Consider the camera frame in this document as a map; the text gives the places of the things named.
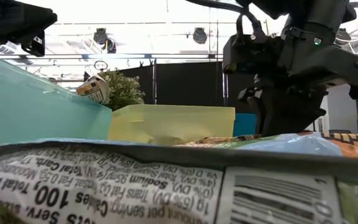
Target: black mount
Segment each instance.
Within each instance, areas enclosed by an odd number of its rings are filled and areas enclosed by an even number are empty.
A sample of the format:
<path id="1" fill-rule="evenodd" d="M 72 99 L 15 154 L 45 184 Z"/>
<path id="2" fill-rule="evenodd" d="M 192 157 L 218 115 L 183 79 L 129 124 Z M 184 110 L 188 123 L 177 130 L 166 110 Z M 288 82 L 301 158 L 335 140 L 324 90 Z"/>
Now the black mount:
<path id="1" fill-rule="evenodd" d="M 21 44 L 26 52 L 45 55 L 44 30 L 57 21 L 51 9 L 13 0 L 0 0 L 0 45 Z"/>
<path id="2" fill-rule="evenodd" d="M 267 1 L 252 2 L 267 7 Z M 299 7 L 271 12 L 290 13 L 281 37 L 267 37 L 258 26 L 244 35 L 237 20 L 237 34 L 224 47 L 226 74 L 255 75 L 239 99 L 257 114 L 256 134 L 304 131 L 326 114 L 320 105 L 330 87 L 348 83 L 350 96 L 358 99 L 358 56 L 334 45 L 341 23 L 356 18 L 349 0 L 312 0 Z"/>

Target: yellow plastic bin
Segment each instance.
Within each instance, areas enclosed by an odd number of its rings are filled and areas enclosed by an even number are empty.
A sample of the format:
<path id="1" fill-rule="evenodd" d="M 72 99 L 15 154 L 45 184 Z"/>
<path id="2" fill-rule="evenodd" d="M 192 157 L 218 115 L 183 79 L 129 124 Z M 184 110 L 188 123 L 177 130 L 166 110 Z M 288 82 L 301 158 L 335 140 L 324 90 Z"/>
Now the yellow plastic bin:
<path id="1" fill-rule="evenodd" d="M 235 117 L 228 107 L 131 105 L 112 112 L 108 139 L 169 146 L 231 137 Z"/>

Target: black partition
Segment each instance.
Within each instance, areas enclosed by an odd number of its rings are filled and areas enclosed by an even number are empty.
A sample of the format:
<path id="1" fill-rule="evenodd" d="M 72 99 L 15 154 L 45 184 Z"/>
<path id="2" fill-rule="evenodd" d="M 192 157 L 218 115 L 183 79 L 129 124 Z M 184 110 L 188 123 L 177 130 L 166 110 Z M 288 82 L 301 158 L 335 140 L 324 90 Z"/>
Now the black partition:
<path id="1" fill-rule="evenodd" d="M 153 104 L 153 67 L 130 68 L 121 70 L 126 77 L 139 77 L 140 89 L 145 93 L 145 104 Z"/>
<path id="2" fill-rule="evenodd" d="M 224 106 L 222 64 L 219 62 L 169 63 L 156 66 L 156 98 L 159 105 Z M 153 67 L 121 70 L 127 77 L 139 77 L 144 101 L 153 104 Z M 254 76 L 227 76 L 227 105 L 236 113 L 254 113 L 237 100 L 239 92 L 254 83 Z"/>
<path id="3" fill-rule="evenodd" d="M 221 62 L 157 64 L 157 104 L 224 106 Z"/>

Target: green plant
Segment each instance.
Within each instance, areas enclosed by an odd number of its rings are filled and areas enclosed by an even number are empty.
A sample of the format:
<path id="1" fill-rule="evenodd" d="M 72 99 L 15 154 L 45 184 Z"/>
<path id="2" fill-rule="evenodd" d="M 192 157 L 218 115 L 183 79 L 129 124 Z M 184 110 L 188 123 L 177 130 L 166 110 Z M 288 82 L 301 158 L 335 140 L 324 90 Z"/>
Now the green plant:
<path id="1" fill-rule="evenodd" d="M 113 111 L 128 105 L 144 104 L 144 93 L 140 90 L 139 77 L 125 77 L 118 69 L 98 74 L 109 85 L 110 102 L 105 105 Z"/>

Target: translucent container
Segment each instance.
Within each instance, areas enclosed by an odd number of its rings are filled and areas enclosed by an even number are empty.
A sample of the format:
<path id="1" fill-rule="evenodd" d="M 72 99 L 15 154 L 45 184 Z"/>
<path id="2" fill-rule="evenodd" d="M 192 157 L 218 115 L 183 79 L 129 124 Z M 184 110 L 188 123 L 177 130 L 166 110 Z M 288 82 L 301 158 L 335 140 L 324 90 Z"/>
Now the translucent container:
<path id="1" fill-rule="evenodd" d="M 131 105 L 112 113 L 109 140 L 171 146 L 204 137 L 231 137 L 235 108 Z"/>
<path id="2" fill-rule="evenodd" d="M 111 109 L 0 60 L 0 144 L 106 139 Z"/>

